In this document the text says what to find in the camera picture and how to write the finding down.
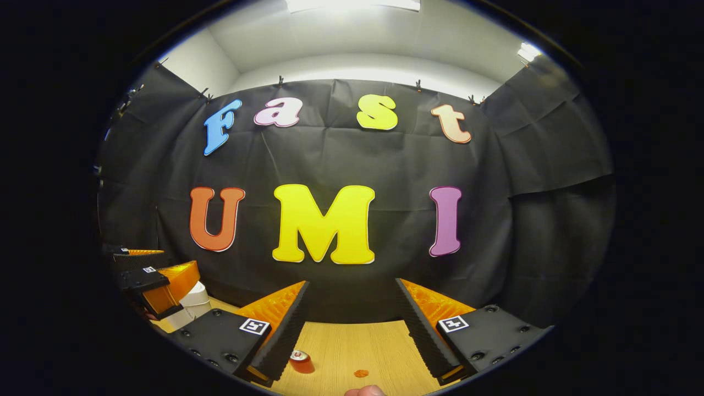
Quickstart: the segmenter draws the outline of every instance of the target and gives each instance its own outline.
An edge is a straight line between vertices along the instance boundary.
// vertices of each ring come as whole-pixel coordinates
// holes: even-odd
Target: clip
[[[157,64],[156,64],[156,67],[155,67],[155,68],[157,68],[157,69],[158,69],[158,68],[159,68],[159,66],[163,65],[163,64],[164,64],[164,62],[166,62],[166,61],[168,61],[168,60],[169,60],[169,58],[166,58],[166,59],[164,59],[163,61],[161,61],[161,62],[157,63]]]

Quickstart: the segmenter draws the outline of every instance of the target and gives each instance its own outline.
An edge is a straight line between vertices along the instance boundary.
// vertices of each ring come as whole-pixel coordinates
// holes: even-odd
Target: orange plastic part
[[[178,305],[179,301],[186,297],[201,278],[201,274],[198,272],[198,264],[195,260],[177,266],[162,268],[158,271],[161,275],[168,278],[169,284],[142,293],[149,305],[158,314]]]
[[[143,250],[143,249],[129,249],[128,252],[130,256],[139,256],[140,254],[155,254],[163,253],[163,250]]]
[[[301,287],[306,283],[304,280],[291,285],[277,292],[274,292],[264,298],[260,298],[255,302],[248,304],[238,309],[235,314],[244,316],[245,318],[256,319],[258,321],[269,322],[271,324],[271,332],[264,340],[264,344],[271,338],[276,329],[281,324],[281,321],[286,316],[291,304],[294,303]]]
[[[430,325],[433,326],[433,329],[438,335],[440,335],[440,332],[437,330],[436,326],[439,320],[475,311],[475,309],[469,305],[462,304],[450,297],[441,295],[438,292],[416,285],[415,283],[408,282],[405,279],[401,279],[401,282],[403,282],[410,296],[415,303],[418,304],[420,311],[422,311],[423,315],[425,315],[425,318],[430,322]]]

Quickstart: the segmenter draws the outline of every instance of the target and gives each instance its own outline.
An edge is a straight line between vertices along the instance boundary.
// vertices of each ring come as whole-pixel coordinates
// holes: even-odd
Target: finger
[[[367,385],[359,390],[357,396],[385,396],[385,394],[378,386]]]
[[[147,317],[147,319],[149,319],[149,320],[152,320],[152,321],[156,321],[156,320],[157,320],[157,318],[156,318],[154,315],[150,314],[149,311],[148,311],[146,308],[144,308],[144,307],[142,308],[142,313],[143,313],[143,314]]]

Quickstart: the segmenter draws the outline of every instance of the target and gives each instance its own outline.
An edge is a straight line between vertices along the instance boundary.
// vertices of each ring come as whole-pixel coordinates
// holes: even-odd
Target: orange letter u
[[[208,203],[215,196],[215,191],[209,187],[196,187],[191,190],[191,237],[200,247],[213,252],[228,250],[234,242],[234,231],[237,226],[237,205],[244,198],[244,190],[225,188],[220,192],[224,202],[222,207],[222,226],[217,235],[206,230],[206,215]]]

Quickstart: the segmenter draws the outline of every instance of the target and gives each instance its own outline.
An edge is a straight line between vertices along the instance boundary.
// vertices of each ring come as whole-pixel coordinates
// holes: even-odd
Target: white wall
[[[184,40],[170,52],[159,58],[164,66],[199,92],[208,88],[206,94],[215,97],[230,93],[229,88],[239,72],[215,41],[210,30],[203,29]]]
[[[398,55],[337,54],[300,58],[242,73],[227,92],[284,82],[319,79],[387,81],[415,86],[480,101],[501,84],[471,71]]]

